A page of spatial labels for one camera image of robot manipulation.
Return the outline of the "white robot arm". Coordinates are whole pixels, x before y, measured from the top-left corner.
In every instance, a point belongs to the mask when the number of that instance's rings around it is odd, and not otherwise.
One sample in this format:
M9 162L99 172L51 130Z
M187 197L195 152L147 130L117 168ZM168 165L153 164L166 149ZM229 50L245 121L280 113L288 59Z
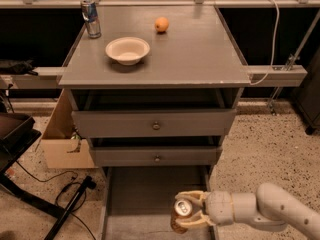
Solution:
M279 232L288 225L309 240L320 240L320 214L273 183L255 193L184 191L175 196L175 224L184 230L242 223Z

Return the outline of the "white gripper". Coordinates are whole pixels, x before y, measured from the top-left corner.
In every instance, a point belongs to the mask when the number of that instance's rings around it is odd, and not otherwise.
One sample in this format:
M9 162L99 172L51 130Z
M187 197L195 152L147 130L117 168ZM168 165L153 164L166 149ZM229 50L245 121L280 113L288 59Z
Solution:
M179 192L175 199L185 199L192 204L202 207L205 203L206 214L201 210L191 217L177 218L175 222L182 228L198 229L209 226L231 225L233 223L232 198L226 191L206 191L192 190Z

